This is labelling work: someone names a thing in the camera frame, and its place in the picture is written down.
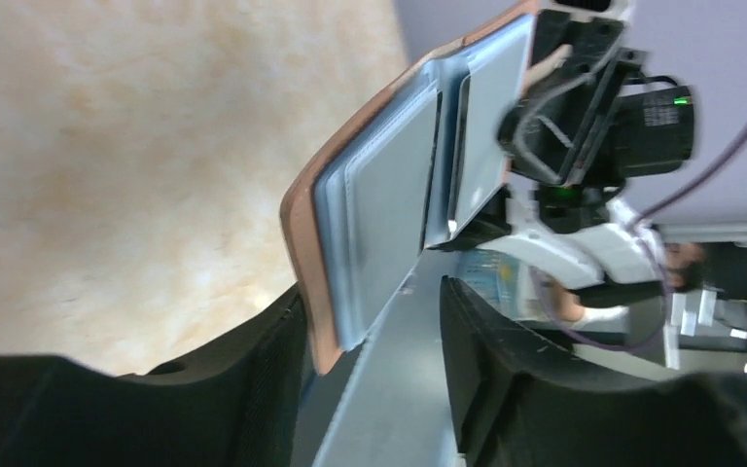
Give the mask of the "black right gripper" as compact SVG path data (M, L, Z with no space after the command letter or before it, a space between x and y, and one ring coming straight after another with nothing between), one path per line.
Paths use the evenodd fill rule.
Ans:
M543 10L533 57L547 69L506 114L499 144L512 172L543 185L579 185L594 164L627 80L646 52L624 44L625 21Z

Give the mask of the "brown leather card holder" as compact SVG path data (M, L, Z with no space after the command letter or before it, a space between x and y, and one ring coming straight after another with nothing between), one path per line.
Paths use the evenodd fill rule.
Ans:
M503 183L495 133L520 97L538 11L520 1L420 58L284 195L281 228L319 374L364 339L422 250L449 240Z

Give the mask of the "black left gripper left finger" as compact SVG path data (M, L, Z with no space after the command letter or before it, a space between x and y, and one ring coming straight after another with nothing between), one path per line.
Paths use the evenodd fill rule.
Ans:
M0 466L286 466L306 319L291 288L143 376L0 357Z

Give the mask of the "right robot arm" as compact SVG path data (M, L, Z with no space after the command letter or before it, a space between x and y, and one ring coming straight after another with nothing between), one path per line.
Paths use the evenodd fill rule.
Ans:
M663 249L622 198L635 177L679 169L692 155L690 87L643 71L643 51L623 45L625 23L544 10L533 62L544 77L499 125L512 170L531 198L503 188L453 240L502 252L551 275L583 305L628 305L660 296Z

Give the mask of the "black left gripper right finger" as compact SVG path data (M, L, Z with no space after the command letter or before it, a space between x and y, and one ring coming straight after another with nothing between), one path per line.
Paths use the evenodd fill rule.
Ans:
M747 466L747 374L666 381L575 356L444 277L457 449L470 466Z

